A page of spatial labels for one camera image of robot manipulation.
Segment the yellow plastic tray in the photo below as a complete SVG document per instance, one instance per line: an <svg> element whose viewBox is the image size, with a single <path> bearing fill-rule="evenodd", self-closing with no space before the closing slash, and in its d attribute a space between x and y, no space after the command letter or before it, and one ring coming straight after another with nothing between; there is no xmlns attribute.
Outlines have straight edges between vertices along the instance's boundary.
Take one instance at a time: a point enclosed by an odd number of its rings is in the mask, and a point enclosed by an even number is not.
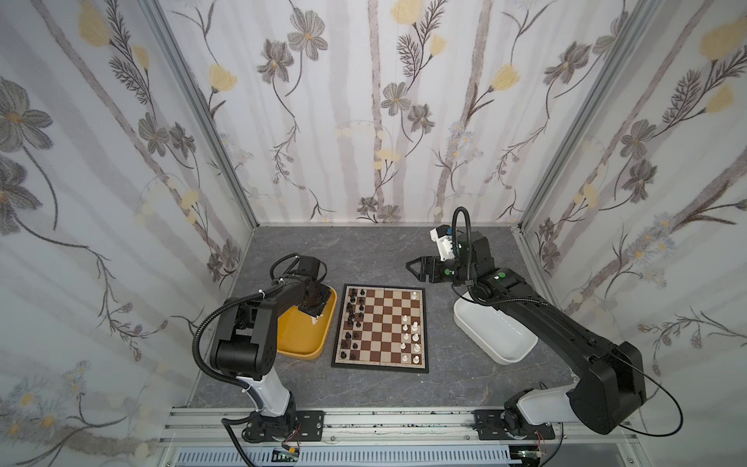
<svg viewBox="0 0 747 467"><path fill-rule="evenodd" d="M332 295L321 315L311 317L292 307L278 319L277 347L278 353L299 360L314 360L324 349L329 335L338 294Z"/></svg>

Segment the brown folding chess board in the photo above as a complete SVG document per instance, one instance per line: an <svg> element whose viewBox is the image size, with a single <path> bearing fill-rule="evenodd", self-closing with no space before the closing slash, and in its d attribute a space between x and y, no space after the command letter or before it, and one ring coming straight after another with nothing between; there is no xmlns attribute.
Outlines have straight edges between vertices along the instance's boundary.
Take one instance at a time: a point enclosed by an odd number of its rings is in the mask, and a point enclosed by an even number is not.
<svg viewBox="0 0 747 467"><path fill-rule="evenodd" d="M410 294L418 292L419 300ZM348 283L336 326L334 368L429 372L422 288Z"/></svg>

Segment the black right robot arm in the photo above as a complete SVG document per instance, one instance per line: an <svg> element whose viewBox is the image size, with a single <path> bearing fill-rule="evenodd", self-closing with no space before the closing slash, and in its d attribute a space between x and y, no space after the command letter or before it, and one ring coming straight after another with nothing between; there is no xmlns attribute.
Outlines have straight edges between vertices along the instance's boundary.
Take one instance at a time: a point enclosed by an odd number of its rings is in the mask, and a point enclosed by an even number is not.
<svg viewBox="0 0 747 467"><path fill-rule="evenodd" d="M525 389L504 405L499 426L526 437L546 423L581 422L607 435L646 400L641 352L614 344L579 324L541 297L519 274L494 263L481 233L459 233L447 225L430 232L438 255L406 264L419 281L464 285L454 304L458 326L484 352L515 363L544 342L577 377L554 389Z"/></svg>

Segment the white plastic tray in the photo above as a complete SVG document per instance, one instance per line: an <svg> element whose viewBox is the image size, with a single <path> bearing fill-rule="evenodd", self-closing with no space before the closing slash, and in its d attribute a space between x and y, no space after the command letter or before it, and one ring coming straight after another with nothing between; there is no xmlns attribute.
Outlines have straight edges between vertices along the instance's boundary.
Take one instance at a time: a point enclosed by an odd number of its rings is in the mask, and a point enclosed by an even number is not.
<svg viewBox="0 0 747 467"><path fill-rule="evenodd" d="M521 362L539 339L503 311L472 302L467 293L456 300L453 319L482 351L503 366Z"/></svg>

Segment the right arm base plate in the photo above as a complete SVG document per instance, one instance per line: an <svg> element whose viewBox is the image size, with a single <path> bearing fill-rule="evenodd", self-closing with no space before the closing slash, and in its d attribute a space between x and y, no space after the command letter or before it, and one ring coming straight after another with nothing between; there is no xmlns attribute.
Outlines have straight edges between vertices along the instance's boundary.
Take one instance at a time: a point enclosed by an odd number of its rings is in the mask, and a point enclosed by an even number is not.
<svg viewBox="0 0 747 467"><path fill-rule="evenodd" d="M552 441L550 424L530 425L513 410L475 410L473 429L481 441Z"/></svg>

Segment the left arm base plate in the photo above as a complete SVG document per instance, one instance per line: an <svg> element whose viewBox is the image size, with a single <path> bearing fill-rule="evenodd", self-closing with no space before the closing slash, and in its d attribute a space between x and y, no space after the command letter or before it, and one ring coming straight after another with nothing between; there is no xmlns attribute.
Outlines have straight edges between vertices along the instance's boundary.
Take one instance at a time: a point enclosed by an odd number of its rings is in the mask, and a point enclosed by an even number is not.
<svg viewBox="0 0 747 467"><path fill-rule="evenodd" d="M278 418L255 416L242 430L241 437L253 444L270 441L320 442L324 420L323 411L297 411Z"/></svg>

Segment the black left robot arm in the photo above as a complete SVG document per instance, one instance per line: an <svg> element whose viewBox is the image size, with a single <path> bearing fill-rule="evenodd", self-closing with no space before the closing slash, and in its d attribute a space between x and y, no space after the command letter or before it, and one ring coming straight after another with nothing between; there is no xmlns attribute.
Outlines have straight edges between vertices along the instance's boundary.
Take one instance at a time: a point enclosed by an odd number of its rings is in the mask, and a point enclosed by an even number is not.
<svg viewBox="0 0 747 467"><path fill-rule="evenodd" d="M195 332L193 358L200 371L238 387L261 420L289 431L295 401L275 369L279 354L313 360L329 334L337 293L326 285L327 265L297 253L270 267L270 286L225 301Z"/></svg>

